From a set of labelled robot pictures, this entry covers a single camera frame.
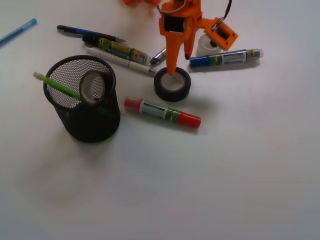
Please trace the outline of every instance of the white spool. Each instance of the white spool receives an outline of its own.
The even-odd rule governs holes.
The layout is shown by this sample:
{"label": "white spool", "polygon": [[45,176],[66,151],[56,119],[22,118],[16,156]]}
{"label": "white spool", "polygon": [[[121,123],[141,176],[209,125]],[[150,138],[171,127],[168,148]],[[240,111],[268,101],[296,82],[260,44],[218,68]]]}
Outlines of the white spool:
{"label": "white spool", "polygon": [[222,49],[218,46],[211,46],[210,41],[211,39],[206,34],[199,38],[198,47],[196,50],[196,55],[198,57],[221,53]]}

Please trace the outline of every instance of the marker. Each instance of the marker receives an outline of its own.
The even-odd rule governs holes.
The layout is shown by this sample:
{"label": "marker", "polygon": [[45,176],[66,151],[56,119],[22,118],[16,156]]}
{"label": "marker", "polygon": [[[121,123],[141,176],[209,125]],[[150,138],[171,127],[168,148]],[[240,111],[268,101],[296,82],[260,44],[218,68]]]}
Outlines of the marker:
{"label": "marker", "polygon": [[127,59],[142,65],[149,65],[151,57],[143,51],[124,46],[120,43],[105,39],[103,37],[94,37],[90,34],[83,35],[82,41],[96,48],[107,51],[119,58]]}
{"label": "marker", "polygon": [[124,107],[127,111],[143,113],[191,128],[198,128],[201,124],[201,118],[198,116],[194,116],[167,106],[161,106],[159,104],[146,101],[142,98],[127,96],[124,99]]}
{"label": "marker", "polygon": [[167,56],[167,48],[162,49],[159,53],[157,53],[150,61],[151,65],[155,65],[165,59]]}
{"label": "marker", "polygon": [[249,60],[258,60],[264,56],[261,49],[238,50],[222,52],[214,55],[198,56],[190,58],[190,68],[219,66],[231,63],[246,63]]}
{"label": "marker", "polygon": [[61,30],[61,31],[65,32],[65,33],[79,34],[79,35],[90,34],[93,37],[104,38],[104,39],[108,39],[110,41],[117,42],[117,43],[123,43],[123,42],[126,41],[126,40],[123,40],[123,39],[118,38],[116,36],[111,36],[111,35],[103,34],[103,33],[100,33],[100,32],[88,31],[88,30],[75,28],[75,27],[70,27],[70,26],[58,25],[58,26],[56,26],[56,28],[58,30]]}
{"label": "marker", "polygon": [[94,55],[96,57],[100,57],[102,59],[113,61],[115,63],[129,67],[130,69],[138,70],[138,71],[141,71],[144,73],[153,73],[153,74],[157,73],[156,70],[154,70],[153,68],[150,68],[149,66],[145,66],[145,65],[142,65],[142,64],[134,62],[134,61],[129,61],[127,59],[123,59],[121,57],[112,55],[106,51],[100,50],[99,48],[96,48],[96,47],[93,47],[93,48],[86,47],[86,50],[91,55]]}
{"label": "marker", "polygon": [[[79,93],[77,93],[77,92],[75,92],[75,91],[63,86],[62,84],[60,84],[60,83],[58,83],[56,81],[53,81],[51,78],[46,77],[43,74],[38,73],[36,71],[33,73],[33,76],[36,79],[38,79],[40,81],[43,81],[44,83],[48,84],[53,89],[58,90],[59,92],[68,95],[69,97],[77,99],[80,102],[84,102]],[[105,109],[102,106],[99,106],[97,108],[97,110],[98,110],[99,113],[104,114],[104,115],[106,115],[108,117],[113,118],[115,116],[112,112],[108,111],[107,109]]]}
{"label": "marker", "polygon": [[4,36],[0,39],[0,47],[4,45],[5,43],[9,42],[10,40],[14,39],[19,34],[23,33],[27,29],[31,28],[33,25],[37,23],[37,20],[34,18],[30,21],[28,21],[26,24],[22,25],[21,27],[17,28],[16,30],[12,31],[8,35]]}

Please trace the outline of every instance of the orange 3d printed part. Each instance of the orange 3d printed part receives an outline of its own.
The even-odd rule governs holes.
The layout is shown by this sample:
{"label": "orange 3d printed part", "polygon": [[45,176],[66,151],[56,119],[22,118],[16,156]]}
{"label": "orange 3d printed part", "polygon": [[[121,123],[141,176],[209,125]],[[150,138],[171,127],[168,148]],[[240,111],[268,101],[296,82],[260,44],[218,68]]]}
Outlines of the orange 3d printed part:
{"label": "orange 3d printed part", "polygon": [[[160,3],[160,0],[144,0],[146,3],[148,4],[152,4],[152,5],[158,5]],[[137,0],[123,0],[123,2],[126,4],[126,5],[131,5],[135,2],[137,2]]]}
{"label": "orange 3d printed part", "polygon": [[170,76],[176,71],[180,46],[184,43],[185,58],[192,54],[196,31],[204,29],[206,35],[223,50],[227,51],[235,42],[238,35],[229,28],[223,18],[202,18],[201,0],[171,0],[159,9],[160,34],[166,40],[166,66]]}

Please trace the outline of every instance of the blue marker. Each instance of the blue marker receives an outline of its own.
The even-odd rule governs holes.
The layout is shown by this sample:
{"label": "blue marker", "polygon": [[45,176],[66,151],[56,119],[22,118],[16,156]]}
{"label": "blue marker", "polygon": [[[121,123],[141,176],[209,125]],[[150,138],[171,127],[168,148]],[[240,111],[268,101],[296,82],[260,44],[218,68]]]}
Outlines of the blue marker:
{"label": "blue marker", "polygon": [[248,60],[258,60],[264,56],[261,49],[238,50],[222,52],[214,55],[190,58],[190,68],[219,66],[231,63],[246,63]]}
{"label": "blue marker", "polygon": [[90,34],[93,37],[98,37],[100,38],[104,38],[104,39],[108,39],[110,41],[113,42],[117,42],[117,43],[123,43],[125,42],[125,40],[118,38],[116,36],[111,36],[111,35],[107,35],[107,34],[103,34],[100,32],[95,32],[95,31],[88,31],[88,30],[84,30],[84,29],[80,29],[80,28],[75,28],[75,27],[70,27],[70,26],[64,26],[64,25],[58,25],[56,26],[56,28],[58,30],[64,31],[65,33],[70,33],[70,34],[79,34],[79,35],[85,35],[85,34]]}
{"label": "blue marker", "polygon": [[21,27],[17,28],[13,32],[9,33],[8,35],[4,36],[3,38],[0,39],[0,47],[10,40],[14,39],[16,36],[19,34],[23,33],[25,30],[29,29],[33,25],[37,23],[37,20],[34,18],[30,21],[28,21],[26,24],[22,25]]}

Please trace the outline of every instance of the green pencil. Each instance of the green pencil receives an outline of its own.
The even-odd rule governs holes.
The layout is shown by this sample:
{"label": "green pencil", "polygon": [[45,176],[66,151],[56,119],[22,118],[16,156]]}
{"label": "green pencil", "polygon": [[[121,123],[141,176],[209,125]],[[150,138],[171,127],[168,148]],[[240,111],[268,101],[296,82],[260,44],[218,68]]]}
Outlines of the green pencil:
{"label": "green pencil", "polygon": [[[75,99],[79,100],[80,102],[84,102],[84,101],[82,100],[82,98],[81,98],[81,96],[80,96],[79,93],[77,93],[77,92],[75,92],[75,91],[73,91],[73,90],[71,90],[71,89],[63,86],[62,84],[60,84],[60,83],[58,83],[58,82],[56,82],[56,81],[53,81],[51,78],[46,77],[46,76],[44,76],[43,74],[38,73],[38,72],[36,72],[36,71],[33,73],[33,76],[34,76],[36,79],[38,79],[38,80],[40,80],[40,81],[43,81],[44,83],[48,84],[50,87],[58,90],[59,92],[64,93],[64,94],[66,94],[66,95],[68,95],[68,96],[70,96],[70,97],[72,97],[72,98],[75,98]],[[106,116],[108,116],[108,117],[113,118],[113,117],[115,116],[112,112],[110,112],[109,110],[105,109],[105,108],[102,107],[102,106],[99,106],[99,107],[97,108],[97,110],[98,110],[100,113],[102,113],[102,114],[104,114],[104,115],[106,115]]]}

